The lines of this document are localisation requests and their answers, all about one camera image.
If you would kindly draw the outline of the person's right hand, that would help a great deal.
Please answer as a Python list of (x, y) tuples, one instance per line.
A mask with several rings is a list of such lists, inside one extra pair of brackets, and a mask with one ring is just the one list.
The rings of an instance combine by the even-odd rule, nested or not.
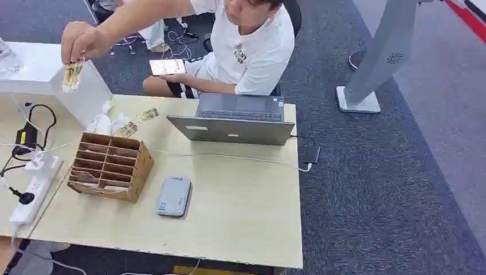
[(68, 65), (82, 58), (99, 58), (115, 44), (116, 39), (101, 25), (94, 27), (84, 21), (70, 22), (61, 38), (62, 63)]

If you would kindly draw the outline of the person's left hand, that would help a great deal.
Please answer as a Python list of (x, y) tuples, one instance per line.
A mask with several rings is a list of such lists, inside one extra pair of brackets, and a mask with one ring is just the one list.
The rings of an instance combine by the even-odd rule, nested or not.
[(163, 74), (159, 78), (172, 83), (182, 83), (188, 86), (192, 86), (196, 78), (188, 73), (177, 73), (177, 74)]

